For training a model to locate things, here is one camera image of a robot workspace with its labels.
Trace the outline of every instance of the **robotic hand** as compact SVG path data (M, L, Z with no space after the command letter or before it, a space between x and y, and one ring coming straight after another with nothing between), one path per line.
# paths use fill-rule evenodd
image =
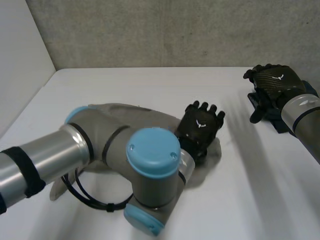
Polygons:
M195 160L196 166L203 163L207 148L216 138L217 131L224 124L225 113L216 115L217 106L195 101L185 109L185 114L175 131L181 148L185 149Z
M254 84L254 89L260 99L259 106L250 117L250 122L256 124L262 120L268 109L282 110L290 99L306 93L306 88L298 75L288 66L257 65L249 69L243 76Z
M279 109L285 124L320 163L320 99L306 92L304 83L288 66L257 65L243 78L254 84L260 99L250 122L256 124L269 109Z

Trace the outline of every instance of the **concrete wall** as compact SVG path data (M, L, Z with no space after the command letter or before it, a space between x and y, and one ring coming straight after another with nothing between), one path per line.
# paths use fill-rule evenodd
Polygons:
M320 75L319 0L26 0L55 67L286 64Z
M24 0L0 0L0 137L55 68Z

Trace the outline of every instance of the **black band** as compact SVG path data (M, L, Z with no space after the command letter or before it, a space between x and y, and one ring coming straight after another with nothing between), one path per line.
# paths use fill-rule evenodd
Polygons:
M124 125L124 126L121 126L119 127L117 130L115 130L112 135L109 137L108 141L106 141L105 145L104 145L104 148L103 148L103 151L102 151L102 161L107 164L107 153L108 153L108 150L109 150L109 147L112 143L112 141L115 139L115 137L121 133L123 130L129 128L128 125Z
M34 163L19 146L3 150L2 153L8 155L18 166L27 185L27 189L24 192L27 198L32 197L45 188L46 183L40 178Z
M95 153L94 153L94 147L92 146L90 138L88 137L86 132L78 124L76 124L74 122L71 122L68 124L71 125L72 127L74 127L81 134L83 139L85 140L86 145L88 146L88 150L89 150L90 161L92 161L95 158Z
M180 171L179 171L178 175L179 175L179 177L182 179L183 184L186 185L187 181L186 181L185 176L184 176Z
M6 211L7 211L7 205L0 192L0 214L5 213Z
M320 110L320 106L317 106L315 108L312 108L312 109L309 109L308 111L305 111L304 113L302 113L295 121L294 121L294 124L292 125L292 131L295 133L296 131L296 127L298 125L298 123L300 122L301 119L303 119L306 115L314 112L314 111L317 111L317 110Z

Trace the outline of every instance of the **white table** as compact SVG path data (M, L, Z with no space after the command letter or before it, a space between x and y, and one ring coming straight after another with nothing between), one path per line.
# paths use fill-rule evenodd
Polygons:
M318 240L320 166L288 133L249 123L253 111L242 79L247 67L97 68L56 72L0 140L0 149L56 131L78 106L126 103L181 118L199 100L226 112L218 132L219 164L198 188L187 189L159 239ZM88 192L122 201L130 184L117 174L85 173ZM69 192L49 201L51 186L0 216L4 240L149 239L123 217L88 208Z

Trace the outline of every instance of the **light blue joint cap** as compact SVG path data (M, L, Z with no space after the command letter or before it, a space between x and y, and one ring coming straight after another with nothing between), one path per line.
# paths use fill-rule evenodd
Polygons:
M125 206L123 215L133 227L150 236L158 236L165 228L154 216L129 203Z
M79 106L77 107L76 109L72 110L72 112L69 113L69 115L66 117L65 121L64 121L64 124L67 124L70 119L76 115L77 113L83 111L83 110L86 110L86 109L94 109L94 107L91 107L91 106Z
M179 167L180 143L169 130L143 128L128 141L126 156L139 174L151 179L163 179L174 174Z

